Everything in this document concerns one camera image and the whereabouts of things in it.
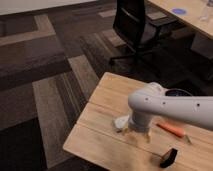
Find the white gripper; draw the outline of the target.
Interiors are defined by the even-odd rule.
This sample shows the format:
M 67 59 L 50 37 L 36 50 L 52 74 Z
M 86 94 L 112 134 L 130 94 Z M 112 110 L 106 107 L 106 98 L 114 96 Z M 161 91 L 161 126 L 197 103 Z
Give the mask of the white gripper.
M 133 112 L 128 120 L 128 127 L 122 129 L 121 134 L 125 135 L 130 132 L 130 129 L 135 132 L 145 133 L 144 136 L 146 138 L 147 143 L 151 142 L 150 135 L 150 123 L 153 116 L 145 113 Z

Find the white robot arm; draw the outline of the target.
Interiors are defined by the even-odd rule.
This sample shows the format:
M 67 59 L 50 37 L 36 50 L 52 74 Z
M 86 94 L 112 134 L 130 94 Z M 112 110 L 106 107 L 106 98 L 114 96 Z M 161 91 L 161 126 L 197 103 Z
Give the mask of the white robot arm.
M 161 116 L 213 131 L 213 96 L 169 96 L 171 92 L 156 82 L 132 92 L 122 130 L 148 133 L 152 118 Z

